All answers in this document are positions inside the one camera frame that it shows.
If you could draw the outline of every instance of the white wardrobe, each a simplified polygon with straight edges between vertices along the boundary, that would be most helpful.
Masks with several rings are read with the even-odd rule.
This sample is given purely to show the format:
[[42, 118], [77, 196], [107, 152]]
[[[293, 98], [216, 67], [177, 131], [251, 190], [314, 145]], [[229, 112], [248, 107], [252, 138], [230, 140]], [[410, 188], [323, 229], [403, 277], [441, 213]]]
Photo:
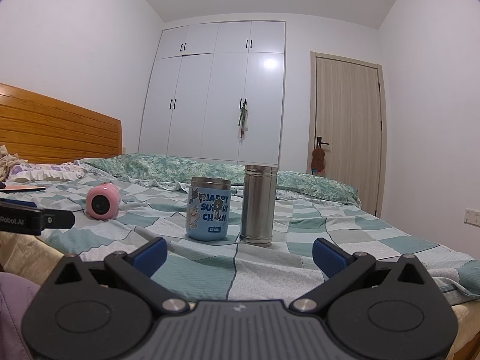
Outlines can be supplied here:
[[[164, 30], [139, 152], [278, 165], [285, 23], [237, 21]], [[247, 128], [240, 137], [240, 106]]]

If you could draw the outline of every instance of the bed sheet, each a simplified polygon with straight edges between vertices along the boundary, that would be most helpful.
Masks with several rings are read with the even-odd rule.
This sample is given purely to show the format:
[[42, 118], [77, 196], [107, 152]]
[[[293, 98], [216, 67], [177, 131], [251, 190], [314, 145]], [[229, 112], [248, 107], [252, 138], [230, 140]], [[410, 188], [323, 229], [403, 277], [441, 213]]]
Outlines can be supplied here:
[[162, 235], [169, 244], [166, 263], [152, 279], [185, 299], [284, 299], [288, 304], [326, 277], [311, 257], [317, 238], [345, 251], [366, 251], [395, 261], [415, 254], [451, 305], [480, 298], [480, 264], [470, 256], [411, 237], [354, 205], [304, 199], [276, 200], [272, 246], [239, 243], [242, 198], [232, 196], [229, 230], [222, 241], [197, 242], [186, 236], [187, 194], [111, 180], [121, 192], [115, 219], [97, 221], [84, 214], [90, 188], [111, 178], [91, 176], [66, 183], [42, 182], [44, 192], [17, 193], [19, 200], [75, 212], [71, 229], [48, 229], [40, 239], [62, 254], [102, 260], [115, 250], [131, 252]]

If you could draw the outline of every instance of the wooden door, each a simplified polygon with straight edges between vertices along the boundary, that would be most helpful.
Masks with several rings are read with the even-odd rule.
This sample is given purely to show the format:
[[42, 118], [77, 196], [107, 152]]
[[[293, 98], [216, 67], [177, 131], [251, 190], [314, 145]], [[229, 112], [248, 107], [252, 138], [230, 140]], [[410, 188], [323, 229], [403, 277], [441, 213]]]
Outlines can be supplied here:
[[168, 155], [200, 158], [212, 61], [213, 54], [182, 57], [170, 124]]
[[183, 49], [185, 37], [187, 36], [188, 26], [164, 30], [158, 45], [156, 59], [180, 56], [180, 48]]
[[189, 25], [182, 55], [213, 53], [217, 32], [218, 23]]
[[237, 161], [240, 103], [245, 90], [247, 52], [214, 54], [201, 158]]
[[166, 155], [181, 56], [155, 61], [143, 110], [139, 153]]
[[251, 21], [230, 21], [218, 26], [216, 53], [244, 53], [250, 47]]
[[247, 130], [241, 139], [238, 161], [278, 164], [282, 125], [284, 55], [249, 52], [245, 98]]
[[284, 53], [285, 23], [283, 21], [252, 21], [249, 51]]
[[381, 163], [377, 69], [316, 58], [316, 137], [325, 150], [321, 176], [357, 189], [362, 209], [376, 213]]

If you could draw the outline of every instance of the blue gripper pad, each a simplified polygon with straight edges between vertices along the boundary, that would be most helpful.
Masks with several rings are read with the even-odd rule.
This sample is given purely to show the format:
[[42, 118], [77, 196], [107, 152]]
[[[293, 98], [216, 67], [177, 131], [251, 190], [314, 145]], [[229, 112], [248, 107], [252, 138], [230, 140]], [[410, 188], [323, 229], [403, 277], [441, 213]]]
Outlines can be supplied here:
[[320, 242], [320, 239], [321, 238], [316, 239], [313, 243], [311, 254], [316, 266], [318, 266], [323, 273], [331, 278], [342, 269], [345, 269], [349, 265], [349, 261], [346, 257], [336, 252], [333, 248], [329, 247], [323, 242]]
[[167, 242], [162, 237], [154, 238], [128, 254], [126, 260], [144, 275], [151, 277], [167, 260]]
[[35, 207], [35, 208], [37, 207], [37, 205], [34, 202], [23, 202], [21, 200], [13, 200], [13, 199], [0, 199], [0, 200], [5, 203], [18, 204], [26, 207]]

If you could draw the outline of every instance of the black handle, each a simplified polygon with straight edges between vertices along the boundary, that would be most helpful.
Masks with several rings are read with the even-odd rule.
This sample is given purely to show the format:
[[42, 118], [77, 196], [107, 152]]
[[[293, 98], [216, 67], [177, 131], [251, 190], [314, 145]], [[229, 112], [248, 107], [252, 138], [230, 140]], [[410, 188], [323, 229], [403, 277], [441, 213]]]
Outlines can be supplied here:
[[322, 137], [317, 137], [317, 147], [322, 147], [322, 145], [330, 145], [327, 142], [322, 142]]

